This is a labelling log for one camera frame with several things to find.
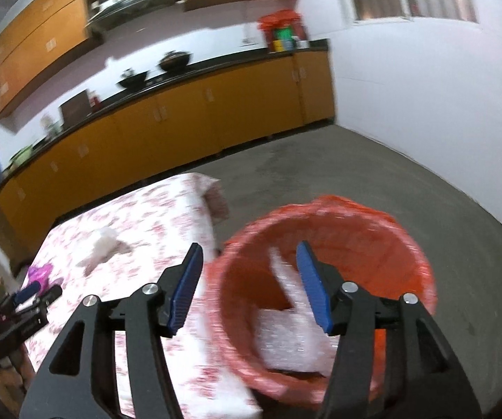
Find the purple plastic bag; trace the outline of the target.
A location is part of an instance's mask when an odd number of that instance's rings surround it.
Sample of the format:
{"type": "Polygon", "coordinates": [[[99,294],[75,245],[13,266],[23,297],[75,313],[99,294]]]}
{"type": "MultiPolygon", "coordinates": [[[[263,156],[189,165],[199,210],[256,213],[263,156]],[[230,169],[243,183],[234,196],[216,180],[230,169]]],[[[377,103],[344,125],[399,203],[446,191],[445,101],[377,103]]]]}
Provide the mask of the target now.
{"type": "Polygon", "coordinates": [[[50,276],[53,268],[52,263],[45,263],[42,266],[31,265],[27,270],[27,284],[38,283],[39,293],[46,291],[50,286],[50,276]]]}

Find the large clear bubble wrap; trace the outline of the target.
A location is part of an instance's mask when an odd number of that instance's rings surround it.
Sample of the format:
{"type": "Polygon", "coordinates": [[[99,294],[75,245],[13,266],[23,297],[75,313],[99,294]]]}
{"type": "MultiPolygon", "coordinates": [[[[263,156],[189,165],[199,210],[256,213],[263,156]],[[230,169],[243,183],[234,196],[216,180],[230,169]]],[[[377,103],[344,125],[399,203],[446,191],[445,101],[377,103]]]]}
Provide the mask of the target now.
{"type": "Polygon", "coordinates": [[[270,370],[330,376],[339,343],[315,323],[300,275],[269,249],[270,269],[291,306],[284,310],[260,308],[256,315],[255,343],[270,370]]]}

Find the wooden lower kitchen cabinets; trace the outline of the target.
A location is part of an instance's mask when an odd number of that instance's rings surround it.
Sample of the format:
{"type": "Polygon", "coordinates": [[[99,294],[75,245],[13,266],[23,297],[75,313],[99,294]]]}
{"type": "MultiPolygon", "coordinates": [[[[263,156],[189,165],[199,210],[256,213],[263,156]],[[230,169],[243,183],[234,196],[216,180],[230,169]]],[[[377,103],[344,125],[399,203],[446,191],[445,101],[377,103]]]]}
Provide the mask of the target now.
{"type": "Polygon", "coordinates": [[[0,246],[35,255],[52,224],[130,185],[335,115],[323,47],[244,58],[128,96],[0,185],[0,246]]]}

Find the floral white red tablecloth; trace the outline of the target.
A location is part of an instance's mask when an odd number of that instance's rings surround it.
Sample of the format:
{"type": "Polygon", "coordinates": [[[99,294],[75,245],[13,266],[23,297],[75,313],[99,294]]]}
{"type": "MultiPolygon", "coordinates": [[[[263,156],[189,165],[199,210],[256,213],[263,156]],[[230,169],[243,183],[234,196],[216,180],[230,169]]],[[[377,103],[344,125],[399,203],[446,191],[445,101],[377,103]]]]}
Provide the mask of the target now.
{"type": "MultiPolygon", "coordinates": [[[[214,226],[229,216],[220,180],[177,175],[75,216],[53,228],[34,258],[51,265],[49,279],[62,296],[49,308],[48,326],[26,343],[33,367],[44,357],[81,300],[129,296],[183,261],[189,246],[203,247],[204,265],[217,256],[214,226]]],[[[250,390],[221,360],[208,329],[206,284],[195,291],[183,328],[164,339],[167,366],[187,418],[259,418],[250,390]]]]}

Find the green bowl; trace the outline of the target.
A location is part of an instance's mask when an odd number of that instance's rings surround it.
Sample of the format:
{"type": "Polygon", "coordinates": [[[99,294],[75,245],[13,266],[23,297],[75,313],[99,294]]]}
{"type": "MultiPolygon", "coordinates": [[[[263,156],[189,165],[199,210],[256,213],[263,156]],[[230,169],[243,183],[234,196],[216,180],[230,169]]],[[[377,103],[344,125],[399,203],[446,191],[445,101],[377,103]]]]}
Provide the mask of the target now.
{"type": "Polygon", "coordinates": [[[32,145],[23,147],[10,158],[9,163],[13,166],[13,168],[17,168],[31,157],[33,151],[34,148],[32,145]]]}

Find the clear glass jar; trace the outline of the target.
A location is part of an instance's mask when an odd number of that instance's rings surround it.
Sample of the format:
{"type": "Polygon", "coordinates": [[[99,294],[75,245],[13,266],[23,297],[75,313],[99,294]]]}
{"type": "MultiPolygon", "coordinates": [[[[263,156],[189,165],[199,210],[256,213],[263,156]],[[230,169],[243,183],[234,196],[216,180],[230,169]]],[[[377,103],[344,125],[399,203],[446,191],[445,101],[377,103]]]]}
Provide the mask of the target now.
{"type": "Polygon", "coordinates": [[[62,130],[62,125],[58,120],[52,119],[47,113],[41,118],[42,129],[45,132],[47,138],[56,138],[62,130]]]}

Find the dark wooden cutting board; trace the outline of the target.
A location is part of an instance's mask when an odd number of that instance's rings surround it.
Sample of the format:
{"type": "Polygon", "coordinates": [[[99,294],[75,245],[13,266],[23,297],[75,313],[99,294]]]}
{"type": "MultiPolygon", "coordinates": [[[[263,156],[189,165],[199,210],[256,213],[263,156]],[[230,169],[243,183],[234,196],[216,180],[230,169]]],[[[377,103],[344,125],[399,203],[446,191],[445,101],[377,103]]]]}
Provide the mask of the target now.
{"type": "Polygon", "coordinates": [[[59,110],[62,116],[62,129],[64,131],[71,129],[92,112],[88,91],[83,90],[63,102],[59,110]]]}

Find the red bottle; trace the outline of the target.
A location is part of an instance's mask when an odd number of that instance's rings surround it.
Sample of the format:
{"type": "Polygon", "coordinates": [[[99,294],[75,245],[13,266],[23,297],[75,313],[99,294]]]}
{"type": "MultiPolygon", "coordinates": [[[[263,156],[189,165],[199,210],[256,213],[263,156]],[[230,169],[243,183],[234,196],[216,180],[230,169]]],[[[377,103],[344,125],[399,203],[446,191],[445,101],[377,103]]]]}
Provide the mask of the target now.
{"type": "Polygon", "coordinates": [[[90,105],[91,105],[92,110],[93,111],[99,110],[101,107],[101,102],[99,100],[97,93],[95,93],[94,91],[89,91],[88,97],[89,97],[89,101],[90,101],[90,105]]]}

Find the black wok with ladle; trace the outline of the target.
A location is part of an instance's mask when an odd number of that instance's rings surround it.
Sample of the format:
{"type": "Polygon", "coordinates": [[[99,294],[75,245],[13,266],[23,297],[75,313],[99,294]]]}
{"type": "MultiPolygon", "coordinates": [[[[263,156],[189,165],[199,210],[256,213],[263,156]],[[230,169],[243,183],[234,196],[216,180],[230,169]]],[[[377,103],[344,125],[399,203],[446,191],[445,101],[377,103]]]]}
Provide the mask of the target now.
{"type": "Polygon", "coordinates": [[[147,71],[136,73],[129,68],[123,71],[117,85],[125,90],[140,90],[146,86],[146,81],[147,71]]]}

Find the black wok with lid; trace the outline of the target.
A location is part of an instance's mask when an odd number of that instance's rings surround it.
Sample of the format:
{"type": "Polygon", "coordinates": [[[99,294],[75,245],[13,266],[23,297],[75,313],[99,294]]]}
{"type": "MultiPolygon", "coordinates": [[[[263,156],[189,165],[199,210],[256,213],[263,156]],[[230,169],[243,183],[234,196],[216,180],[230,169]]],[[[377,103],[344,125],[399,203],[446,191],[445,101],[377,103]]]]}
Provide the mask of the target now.
{"type": "Polygon", "coordinates": [[[176,74],[187,68],[191,54],[185,51],[169,51],[159,61],[159,68],[168,74],[176,74]]]}

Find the black countertop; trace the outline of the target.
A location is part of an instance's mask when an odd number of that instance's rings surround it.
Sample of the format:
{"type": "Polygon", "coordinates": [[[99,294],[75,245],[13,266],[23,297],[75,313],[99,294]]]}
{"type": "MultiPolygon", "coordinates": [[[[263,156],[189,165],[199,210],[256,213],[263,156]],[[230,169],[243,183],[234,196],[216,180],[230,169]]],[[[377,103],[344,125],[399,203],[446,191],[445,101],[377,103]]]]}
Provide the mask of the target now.
{"type": "Polygon", "coordinates": [[[130,105],[131,103],[146,98],[147,96],[158,94],[167,90],[170,87],[196,80],[196,78],[203,77],[208,74],[216,74],[224,69],[239,67],[244,64],[257,63],[258,61],[277,60],[285,57],[296,55],[297,53],[306,52],[329,52],[330,44],[328,39],[319,39],[310,41],[310,46],[306,48],[298,48],[291,51],[283,52],[269,52],[267,48],[258,48],[246,51],[240,51],[233,54],[215,57],[209,60],[198,61],[197,63],[188,64],[186,68],[179,74],[171,75],[168,73],[161,74],[155,78],[149,79],[146,85],[135,91],[122,91],[103,101],[102,107],[84,117],[75,125],[66,128],[56,138],[47,141],[41,148],[36,149],[35,152],[20,166],[10,171],[6,171],[6,176],[0,179],[0,190],[3,186],[14,176],[18,175],[29,164],[37,160],[42,154],[47,152],[49,148],[57,144],[61,140],[70,136],[71,134],[79,131],[84,126],[91,124],[93,121],[98,120],[104,116],[110,115],[119,109],[130,105]]]}

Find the green container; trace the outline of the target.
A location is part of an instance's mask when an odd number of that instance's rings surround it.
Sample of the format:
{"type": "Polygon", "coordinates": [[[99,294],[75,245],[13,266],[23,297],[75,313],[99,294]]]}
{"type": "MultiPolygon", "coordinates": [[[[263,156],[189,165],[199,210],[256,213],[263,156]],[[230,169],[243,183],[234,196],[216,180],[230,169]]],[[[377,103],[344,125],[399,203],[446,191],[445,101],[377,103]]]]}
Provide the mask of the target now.
{"type": "Polygon", "coordinates": [[[292,43],[293,31],[289,25],[283,28],[276,28],[275,35],[276,39],[283,43],[292,43]]]}

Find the red bag on counter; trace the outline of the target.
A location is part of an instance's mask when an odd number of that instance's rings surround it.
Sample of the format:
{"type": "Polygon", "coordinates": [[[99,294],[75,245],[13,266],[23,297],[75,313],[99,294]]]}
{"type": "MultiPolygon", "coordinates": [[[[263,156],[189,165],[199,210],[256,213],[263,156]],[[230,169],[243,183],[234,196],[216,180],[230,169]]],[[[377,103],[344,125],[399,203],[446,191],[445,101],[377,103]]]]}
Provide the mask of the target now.
{"type": "Polygon", "coordinates": [[[301,15],[292,9],[282,9],[278,12],[273,12],[264,15],[257,21],[259,29],[262,31],[270,31],[279,28],[285,28],[292,25],[293,22],[300,22],[301,15]]]}

